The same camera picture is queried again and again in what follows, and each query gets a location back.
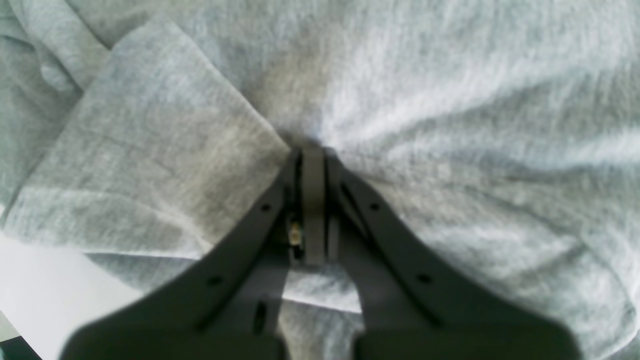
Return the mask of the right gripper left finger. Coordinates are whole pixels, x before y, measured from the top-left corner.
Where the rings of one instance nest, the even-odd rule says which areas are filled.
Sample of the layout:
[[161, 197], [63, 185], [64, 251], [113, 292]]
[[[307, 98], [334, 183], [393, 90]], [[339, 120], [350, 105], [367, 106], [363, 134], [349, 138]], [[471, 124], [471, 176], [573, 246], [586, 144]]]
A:
[[282, 294], [304, 257], [293, 150], [275, 181], [208, 255], [149, 295], [77, 330], [62, 360], [288, 360]]

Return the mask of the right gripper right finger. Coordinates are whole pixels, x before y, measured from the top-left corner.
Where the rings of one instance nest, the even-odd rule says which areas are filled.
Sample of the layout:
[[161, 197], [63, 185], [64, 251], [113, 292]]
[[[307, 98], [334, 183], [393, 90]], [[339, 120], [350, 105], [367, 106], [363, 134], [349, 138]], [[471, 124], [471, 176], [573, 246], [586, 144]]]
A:
[[315, 263], [356, 285], [355, 360], [577, 360], [564, 326], [478, 285], [400, 221], [334, 151], [315, 151]]

